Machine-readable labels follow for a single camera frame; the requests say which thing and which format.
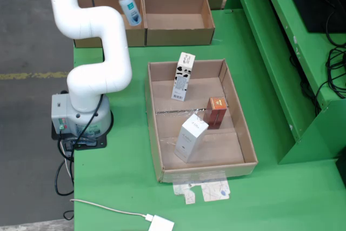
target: yellow floor line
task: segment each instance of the yellow floor line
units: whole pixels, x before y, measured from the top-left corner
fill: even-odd
[[[66,78],[68,71],[46,72],[46,73],[9,73],[0,74],[1,80],[25,80],[27,78]]]

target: white product box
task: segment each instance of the white product box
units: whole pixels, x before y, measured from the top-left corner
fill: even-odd
[[[184,162],[188,163],[190,155],[202,141],[208,124],[196,114],[193,114],[183,123],[179,133],[174,153]]]
[[[195,57],[195,55],[187,54],[186,52],[180,54],[172,91],[172,98],[174,100],[185,100]]]

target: white spray bottle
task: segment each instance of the white spray bottle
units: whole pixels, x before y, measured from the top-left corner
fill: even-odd
[[[142,22],[141,14],[139,13],[134,0],[119,0],[119,4],[123,9],[130,26],[135,27]]]

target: open cardboard box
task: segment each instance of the open cardboard box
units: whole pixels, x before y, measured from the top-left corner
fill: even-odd
[[[138,47],[145,46],[145,13],[143,8],[143,0],[135,0],[137,8],[141,13],[142,22],[135,27],[130,26],[127,21],[124,12],[119,5],[118,0],[94,0],[95,6],[110,6],[116,9],[124,19],[126,37],[128,40],[128,46]],[[78,0],[78,4],[81,8],[92,8],[91,0]],[[75,46],[77,48],[99,48],[102,47],[102,42],[99,37],[88,39],[75,39]]]
[[[225,60],[195,61],[184,102],[171,99],[177,62],[148,64],[145,99],[151,153],[159,182],[212,180],[250,174],[257,157],[242,107]],[[184,163],[174,154],[182,124],[203,118],[210,97],[224,96],[228,110],[221,127],[207,130],[203,142]]]
[[[144,0],[147,46],[209,45],[215,25],[208,0]]]

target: concrete floor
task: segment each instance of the concrete floor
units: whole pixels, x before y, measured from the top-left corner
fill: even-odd
[[[56,28],[50,0],[0,6],[0,226],[62,219],[72,204],[54,191],[62,158],[50,138],[50,110],[51,95],[66,89],[73,42]],[[59,178],[69,191],[65,170]]]

